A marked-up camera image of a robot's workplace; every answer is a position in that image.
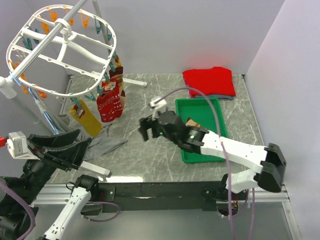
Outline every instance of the green tray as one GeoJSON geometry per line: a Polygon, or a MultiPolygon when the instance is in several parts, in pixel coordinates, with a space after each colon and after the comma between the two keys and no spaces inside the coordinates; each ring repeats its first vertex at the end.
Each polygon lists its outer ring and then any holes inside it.
{"type": "MultiPolygon", "coordinates": [[[[219,100],[215,97],[210,97],[216,113],[218,115],[221,136],[228,137],[226,124],[221,112],[219,100]]],[[[175,100],[176,114],[182,118],[184,123],[190,117],[193,121],[200,124],[202,127],[217,132],[216,122],[212,110],[204,98],[181,98],[175,100]]],[[[217,156],[200,155],[181,150],[182,160],[187,164],[223,162],[224,158],[217,156]]]]}

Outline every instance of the gray cloth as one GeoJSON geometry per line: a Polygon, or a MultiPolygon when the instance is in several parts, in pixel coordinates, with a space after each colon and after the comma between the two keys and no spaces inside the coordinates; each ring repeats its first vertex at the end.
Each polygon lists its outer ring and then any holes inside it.
{"type": "MultiPolygon", "coordinates": [[[[195,98],[202,98],[201,95],[195,95],[195,98]]],[[[211,94],[207,95],[208,98],[217,98],[217,99],[229,99],[233,100],[235,97],[234,96],[228,96],[228,95],[221,95],[221,94],[211,94]]]]}
{"type": "MultiPolygon", "coordinates": [[[[70,119],[67,114],[57,115],[53,113],[50,109],[47,108],[42,100],[36,100],[35,103],[39,107],[41,113],[43,113],[43,111],[46,111],[48,113],[48,115],[52,119],[54,126],[57,128],[60,134],[71,132],[75,129],[80,129],[81,133],[79,134],[77,141],[90,137],[82,125],[70,127],[70,119]]],[[[90,143],[89,148],[87,149],[84,156],[85,161],[99,158],[102,155],[115,150],[116,148],[127,142],[126,138],[109,137],[109,127],[111,124],[112,123],[104,124],[104,127],[102,128],[99,135],[92,139],[92,142],[90,143]]]]}

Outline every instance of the tabletop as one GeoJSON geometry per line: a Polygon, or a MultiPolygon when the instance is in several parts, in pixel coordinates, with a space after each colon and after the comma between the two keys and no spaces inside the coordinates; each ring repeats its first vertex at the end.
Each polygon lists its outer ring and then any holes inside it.
{"type": "MultiPolygon", "coordinates": [[[[139,119],[152,114],[148,103],[157,96],[163,96],[173,89],[185,86],[182,74],[125,74],[125,78],[147,82],[147,87],[124,86],[126,103],[120,118],[112,122],[109,128],[111,138],[126,138],[127,142],[112,152],[89,160],[90,163],[107,168],[112,172],[110,178],[80,168],[64,172],[57,170],[52,184],[65,184],[75,181],[82,174],[98,177],[101,182],[190,182],[220,181],[228,172],[225,162],[190,164],[182,161],[181,150],[164,137],[143,141],[138,131],[139,119]]],[[[228,137],[251,145],[262,145],[262,137],[246,89],[240,74],[233,74],[236,92],[234,100],[220,99],[228,137]]],[[[92,84],[92,79],[76,75],[70,83],[69,93],[80,92],[92,84]]],[[[166,98],[170,110],[175,111],[175,99],[189,98],[187,90],[178,91],[166,98]]],[[[97,104],[82,98],[89,109],[97,111],[97,104]]],[[[73,103],[67,100],[64,106],[68,113],[73,103]]],[[[77,126],[77,121],[70,117],[70,126],[77,126]]],[[[233,173],[245,170],[237,163],[231,163],[233,173]]]]}

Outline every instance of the red connector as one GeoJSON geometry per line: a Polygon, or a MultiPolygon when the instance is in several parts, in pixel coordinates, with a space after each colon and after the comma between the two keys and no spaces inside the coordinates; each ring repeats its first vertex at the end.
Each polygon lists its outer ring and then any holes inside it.
{"type": "Polygon", "coordinates": [[[7,139],[5,137],[0,136],[0,148],[6,145],[7,139]]]}

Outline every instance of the drying rack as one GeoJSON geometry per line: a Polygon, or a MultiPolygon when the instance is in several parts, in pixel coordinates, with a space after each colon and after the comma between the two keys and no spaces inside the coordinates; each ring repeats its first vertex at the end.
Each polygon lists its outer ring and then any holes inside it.
{"type": "MultiPolygon", "coordinates": [[[[0,76],[0,92],[2,92],[8,99],[11,99],[25,114],[31,117],[34,124],[39,125],[46,133],[51,133],[49,129],[46,127],[46,125],[30,110],[28,106],[26,106],[18,97],[16,91],[13,89],[14,82],[19,79],[19,81],[29,87],[30,89],[34,89],[36,91],[41,91],[48,93],[49,95],[54,95],[56,97],[63,97],[63,98],[76,98],[80,97],[86,93],[90,93],[91,91],[95,90],[97,86],[103,81],[104,74],[110,64],[115,64],[115,60],[113,58],[113,55],[115,53],[115,49],[117,46],[117,38],[114,30],[112,27],[103,20],[100,12],[100,8],[98,5],[97,0],[92,0],[96,15],[87,12],[85,10],[82,10],[81,7],[87,2],[87,0],[79,0],[74,6],[70,5],[64,5],[64,4],[56,4],[51,6],[46,6],[38,11],[36,11],[31,18],[26,22],[26,24],[22,27],[22,29],[19,31],[19,33],[16,35],[16,37],[13,39],[13,41],[10,43],[7,53],[6,53],[6,60],[7,65],[11,71],[11,74],[4,78],[0,76]],[[51,22],[48,20],[45,20],[40,17],[40,14],[48,11],[49,9],[58,9],[58,8],[64,8],[68,9],[67,14],[64,16],[64,18],[58,18],[55,20],[55,22],[51,22]],[[103,35],[103,39],[105,43],[102,43],[101,41],[89,38],[83,34],[79,34],[77,32],[72,31],[72,28],[69,24],[70,20],[74,17],[76,13],[81,13],[83,15],[89,16],[90,18],[93,18],[94,20],[98,20],[101,24],[101,31],[103,35]],[[38,32],[34,32],[30,29],[30,25],[34,21],[39,21],[43,24],[47,24],[48,26],[53,27],[53,29],[46,35],[41,34],[38,32]],[[112,44],[110,44],[110,41],[108,39],[108,32],[111,33],[111,40],[112,44]],[[33,49],[28,50],[24,47],[21,47],[17,45],[17,42],[23,38],[23,36],[31,37],[33,39],[39,40],[39,44],[33,49]],[[108,56],[106,56],[106,59],[98,57],[94,55],[93,53],[86,50],[84,47],[76,44],[73,42],[75,38],[81,38],[83,40],[88,41],[89,43],[96,44],[102,48],[107,49],[108,56]],[[44,48],[49,43],[58,43],[61,44],[61,49],[59,52],[59,55],[57,59],[53,59],[51,57],[45,56],[42,53],[44,48]],[[90,59],[91,61],[102,65],[100,72],[88,72],[83,69],[77,68],[75,66],[72,66],[70,64],[65,64],[63,62],[66,49],[71,48],[78,53],[82,54],[84,57],[90,59]],[[25,59],[15,68],[10,64],[11,63],[11,54],[12,51],[22,51],[24,53],[27,53],[28,55],[25,57],[25,59]],[[64,67],[65,69],[70,69],[75,72],[78,72],[79,74],[89,76],[91,78],[94,78],[94,84],[91,87],[88,87],[86,90],[82,92],[77,93],[59,93],[54,90],[46,89],[41,86],[37,86],[34,83],[27,82],[25,79],[23,79],[21,76],[24,73],[24,71],[30,66],[30,64],[37,58],[43,59],[49,63],[56,64],[59,66],[64,67]]],[[[136,80],[131,79],[124,79],[124,82],[134,84],[140,87],[145,87],[146,84],[143,82],[139,82],[136,80]]],[[[83,162],[81,165],[82,168],[85,168],[87,170],[91,170],[93,172],[102,174],[102,175],[108,175],[110,173],[109,170],[96,166],[94,164],[91,164],[89,162],[83,162]]]]}

